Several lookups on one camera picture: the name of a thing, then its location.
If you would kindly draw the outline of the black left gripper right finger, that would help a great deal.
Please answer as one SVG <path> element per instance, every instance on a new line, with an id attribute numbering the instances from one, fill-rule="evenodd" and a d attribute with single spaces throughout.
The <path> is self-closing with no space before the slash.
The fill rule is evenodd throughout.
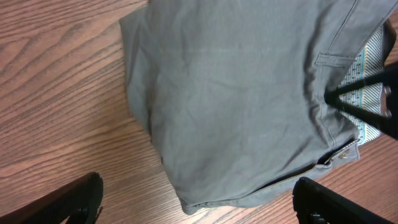
<path id="1" fill-rule="evenodd" d="M 300 224 L 393 224 L 307 177 L 294 186 L 293 207 Z"/>

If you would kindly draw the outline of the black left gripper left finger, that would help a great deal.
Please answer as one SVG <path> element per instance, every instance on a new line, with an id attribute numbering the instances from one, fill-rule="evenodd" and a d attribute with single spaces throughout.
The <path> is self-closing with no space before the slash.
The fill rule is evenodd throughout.
<path id="1" fill-rule="evenodd" d="M 1 223 L 95 223 L 101 212 L 103 180 L 90 172 L 1 217 Z"/>

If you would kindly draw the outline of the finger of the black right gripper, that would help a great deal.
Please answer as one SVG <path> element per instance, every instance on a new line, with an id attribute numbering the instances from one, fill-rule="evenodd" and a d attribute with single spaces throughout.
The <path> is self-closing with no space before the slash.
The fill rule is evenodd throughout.
<path id="1" fill-rule="evenodd" d="M 397 67 L 387 67 L 383 72 L 377 73 L 371 77 L 367 77 L 362 80 L 350 83 L 349 85 L 337 88 L 333 91 L 325 93 L 325 101 L 330 104 L 333 103 L 340 95 L 348 93 L 353 90 L 359 90 L 365 86 L 375 85 L 377 83 L 382 83 L 385 87 L 389 87 L 391 90 L 390 94 L 387 96 L 386 103 L 391 103 L 392 105 L 397 104 Z"/>
<path id="2" fill-rule="evenodd" d="M 381 116 L 355 106 L 342 102 L 339 99 L 332 99 L 329 101 L 332 107 L 348 113 L 355 118 L 368 123 L 374 128 L 380 130 L 382 133 L 397 140 L 397 99 L 387 99 L 386 106 L 391 112 L 390 117 Z"/>

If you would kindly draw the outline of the grey shorts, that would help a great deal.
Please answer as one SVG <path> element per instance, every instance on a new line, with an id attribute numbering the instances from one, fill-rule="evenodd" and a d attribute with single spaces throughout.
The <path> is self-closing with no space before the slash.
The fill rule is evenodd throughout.
<path id="1" fill-rule="evenodd" d="M 182 210 L 256 207 L 359 159 L 327 105 L 395 0 L 151 1 L 120 20 L 129 108 Z"/>

